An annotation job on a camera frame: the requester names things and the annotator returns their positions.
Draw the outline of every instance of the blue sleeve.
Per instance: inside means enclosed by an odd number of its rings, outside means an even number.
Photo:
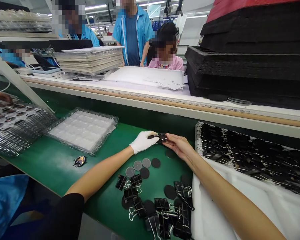
[[[89,35],[88,34],[87,35],[89,36],[93,47],[100,47],[99,39],[90,28],[88,29],[89,29]]]
[[[120,29],[121,18],[117,18],[116,23],[113,29],[113,38],[119,42],[121,45],[124,45],[121,39],[121,29]]]
[[[148,14],[145,14],[145,23],[144,23],[144,43],[148,42],[151,38],[154,37],[154,32],[151,26],[151,21]]]

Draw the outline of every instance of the black hair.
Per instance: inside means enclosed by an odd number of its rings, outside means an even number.
[[[176,52],[176,40],[179,29],[173,22],[164,23],[157,31],[157,37],[153,41],[154,47],[165,47],[168,42],[174,42],[171,53]]]

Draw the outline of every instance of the person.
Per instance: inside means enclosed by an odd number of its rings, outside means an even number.
[[[123,46],[123,59],[126,66],[144,67],[147,62],[149,40],[153,30],[148,13],[134,0],[122,0],[123,9],[119,12],[113,30],[113,38],[118,46]]]
[[[33,239],[78,239],[85,202],[133,154],[154,145],[159,140],[158,137],[147,138],[153,134],[155,132],[140,132],[127,148],[99,162],[86,172],[68,189],[57,206],[45,217]],[[254,203],[227,182],[195,152],[186,138],[169,133],[166,136],[168,140],[163,145],[172,149],[190,167],[240,239],[285,239]]]
[[[101,40],[101,37],[100,37],[99,34],[98,34],[97,38],[98,38],[98,40],[99,40],[100,47],[103,47],[104,44],[103,44],[103,41]]]
[[[0,48],[0,57],[5,61],[10,67],[18,68],[25,67],[25,63],[22,61],[22,50],[8,50]]]
[[[66,20],[66,26],[72,39],[90,39],[93,47],[100,47],[99,40],[94,32],[85,24],[82,24],[81,15],[78,14],[78,6],[74,0],[59,0],[59,7]]]
[[[149,68],[162,68],[184,71],[183,60],[176,56],[176,37],[179,31],[173,22],[165,23],[157,32],[152,44],[157,51],[157,57],[149,63]]]

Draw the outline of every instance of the forearm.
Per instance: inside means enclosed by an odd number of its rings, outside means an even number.
[[[285,239],[254,203],[228,183],[198,154],[192,154],[186,163],[242,240]]]
[[[121,152],[99,162],[76,181],[66,194],[80,193],[86,202],[132,155],[133,149],[129,146]]]
[[[148,41],[148,42],[146,42],[146,43],[144,44],[144,47],[143,47],[142,59],[141,59],[141,62],[142,62],[142,63],[144,62],[144,60],[145,60],[146,57],[147,57],[149,47],[150,47],[150,45],[149,45],[149,41]]]

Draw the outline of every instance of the hair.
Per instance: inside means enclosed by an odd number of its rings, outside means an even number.
[[[164,23],[157,32],[160,42],[164,42],[166,45],[168,42],[173,43],[171,54],[175,54],[177,51],[176,40],[179,34],[179,28],[173,22]]]

